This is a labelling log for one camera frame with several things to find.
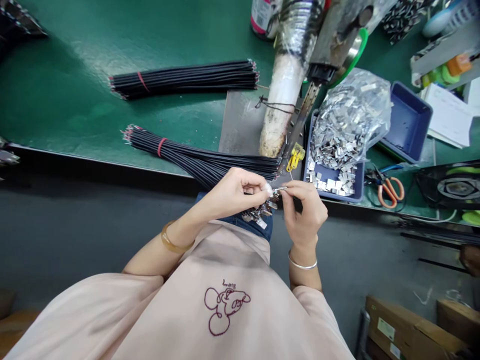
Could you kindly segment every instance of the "orange scissor handle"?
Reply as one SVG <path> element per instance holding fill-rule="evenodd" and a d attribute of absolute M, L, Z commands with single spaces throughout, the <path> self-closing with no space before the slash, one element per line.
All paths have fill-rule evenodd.
<path fill-rule="evenodd" d="M 395 191 L 394 186 L 392 185 L 390 180 L 394 181 L 398 185 L 400 195 L 397 194 L 397 192 Z M 386 194 L 390 198 L 391 205 L 388 205 L 385 202 L 384 191 L 386 192 Z M 387 209 L 395 208 L 398 204 L 398 201 L 402 201 L 404 198 L 405 198 L 404 185 L 396 177 L 386 178 L 385 183 L 378 187 L 378 201 L 380 201 L 380 204 Z"/>
<path fill-rule="evenodd" d="M 400 192 L 400 195 L 397 194 L 390 180 L 395 182 L 398 185 L 398 190 Z M 405 197 L 405 189 L 402 182 L 398 180 L 396 177 L 388 177 L 387 179 L 385 179 L 385 182 L 386 182 L 386 185 L 388 186 L 388 189 L 390 190 L 392 195 L 395 197 L 395 199 L 397 199 L 398 201 L 402 201 Z"/>
<path fill-rule="evenodd" d="M 384 191 L 387 193 L 388 197 L 391 200 L 391 205 L 388 205 L 384 200 Z M 380 204 L 387 209 L 393 209 L 397 206 L 397 198 L 392 194 L 389 187 L 385 184 L 378 186 L 378 201 Z"/>

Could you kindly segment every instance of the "blue container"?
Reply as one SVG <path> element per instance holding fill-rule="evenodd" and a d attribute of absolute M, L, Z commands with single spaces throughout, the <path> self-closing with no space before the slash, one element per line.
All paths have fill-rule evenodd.
<path fill-rule="evenodd" d="M 308 147 L 306 149 L 305 154 L 305 166 L 303 169 L 303 181 L 307 180 L 308 170 L 309 170 L 309 158 L 310 158 L 310 141 L 312 141 L 312 131 L 315 125 L 314 116 L 318 114 L 318 110 L 315 110 L 311 116 L 310 122 L 310 131 L 308 133 Z M 327 179 L 332 179 L 337 181 L 339 179 L 340 170 L 333 170 L 331 168 L 315 164 L 315 174 L 321 173 L 321 181 L 327 182 Z M 318 190 L 318 194 L 324 198 L 330 198 L 340 201 L 345 201 L 349 203 L 359 203 L 362 201 L 364 197 L 364 176 L 365 176 L 365 163 L 359 162 L 356 164 L 356 172 L 355 172 L 355 183 L 353 184 L 353 189 L 355 193 L 350 196 L 340 196 L 328 191 L 321 191 Z"/>
<path fill-rule="evenodd" d="M 391 86 L 390 131 L 379 141 L 388 153 L 417 164 L 429 131 L 432 107 L 401 82 Z"/>

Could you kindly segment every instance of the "red rubber band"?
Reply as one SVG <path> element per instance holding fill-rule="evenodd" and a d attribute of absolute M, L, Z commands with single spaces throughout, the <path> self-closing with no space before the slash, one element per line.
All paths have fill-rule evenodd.
<path fill-rule="evenodd" d="M 166 137 L 162 138 L 162 139 L 160 140 L 160 143 L 158 144 L 158 150 L 157 150 L 156 153 L 157 153 L 157 155 L 158 155 L 159 158 L 161 158 L 161 156 L 160 156 L 160 149 L 162 148 L 162 144 L 164 143 L 165 140 L 167 140 Z"/>
<path fill-rule="evenodd" d="M 136 73 L 138 75 L 138 78 L 140 79 L 141 83 L 143 84 L 143 87 L 145 88 L 145 90 L 147 90 L 148 92 L 150 92 L 149 88 L 147 87 L 147 85 L 145 85 L 145 81 L 144 81 L 144 78 L 142 77 L 142 74 L 139 72 Z"/>

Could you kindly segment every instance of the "hand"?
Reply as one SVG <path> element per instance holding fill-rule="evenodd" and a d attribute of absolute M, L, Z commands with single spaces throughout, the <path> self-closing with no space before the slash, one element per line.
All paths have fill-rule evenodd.
<path fill-rule="evenodd" d="M 266 183 L 263 176 L 232 167 L 191 210 L 208 222 L 258 207 L 270 197 L 268 191 L 261 190 Z"/>
<path fill-rule="evenodd" d="M 319 239 L 317 232 L 329 217 L 317 189 L 312 183 L 297 180 L 289 181 L 282 186 L 288 187 L 280 193 L 286 229 L 293 244 L 300 248 L 315 247 Z M 300 199 L 303 205 L 301 214 L 295 211 L 294 196 Z"/>

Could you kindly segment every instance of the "jeans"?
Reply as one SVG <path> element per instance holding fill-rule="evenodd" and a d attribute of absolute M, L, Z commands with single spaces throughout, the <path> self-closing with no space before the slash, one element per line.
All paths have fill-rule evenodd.
<path fill-rule="evenodd" d="M 205 195 L 207 195 L 206 192 L 199 192 L 198 196 L 196 197 L 195 204 L 198 203 Z M 263 221 L 266 222 L 265 229 L 262 229 L 260 226 L 258 226 L 255 221 L 246 222 L 242 219 L 242 214 L 240 213 L 228 217 L 223 217 L 218 220 L 232 225 L 236 225 L 239 228 L 247 230 L 252 234 L 266 239 L 268 242 L 270 242 L 270 239 L 272 238 L 272 230 L 274 228 L 273 216 L 265 216 L 265 218 L 263 218 Z"/>

